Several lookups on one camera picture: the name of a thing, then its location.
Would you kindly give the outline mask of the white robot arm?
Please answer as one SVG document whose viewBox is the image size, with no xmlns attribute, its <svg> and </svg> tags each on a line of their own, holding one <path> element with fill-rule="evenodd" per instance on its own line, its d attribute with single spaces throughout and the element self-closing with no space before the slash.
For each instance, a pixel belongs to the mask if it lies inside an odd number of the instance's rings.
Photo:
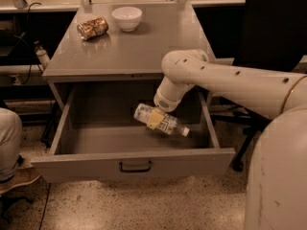
<svg viewBox="0 0 307 230">
<path fill-rule="evenodd" d="M 307 230 L 307 76 L 213 64 L 202 50 L 173 51 L 153 102 L 166 112 L 197 85 L 271 122 L 251 157 L 245 230 Z"/>
</svg>

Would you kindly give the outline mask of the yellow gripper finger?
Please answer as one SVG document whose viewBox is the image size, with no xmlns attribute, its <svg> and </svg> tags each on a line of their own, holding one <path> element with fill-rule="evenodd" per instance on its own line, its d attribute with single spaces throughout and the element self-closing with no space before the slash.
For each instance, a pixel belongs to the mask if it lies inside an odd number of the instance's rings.
<svg viewBox="0 0 307 230">
<path fill-rule="evenodd" d="M 156 129 L 164 119 L 165 115 L 165 112 L 155 107 L 149 115 L 147 127 L 149 127 L 150 129 Z"/>
</svg>

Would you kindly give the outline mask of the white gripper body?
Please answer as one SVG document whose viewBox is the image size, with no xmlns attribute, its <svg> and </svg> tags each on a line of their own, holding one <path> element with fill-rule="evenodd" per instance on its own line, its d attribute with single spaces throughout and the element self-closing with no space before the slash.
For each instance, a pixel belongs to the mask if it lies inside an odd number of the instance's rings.
<svg viewBox="0 0 307 230">
<path fill-rule="evenodd" d="M 153 97 L 154 105 L 164 112 L 172 112 L 180 104 L 180 101 L 171 101 L 164 97 L 159 90 L 156 91 Z"/>
</svg>

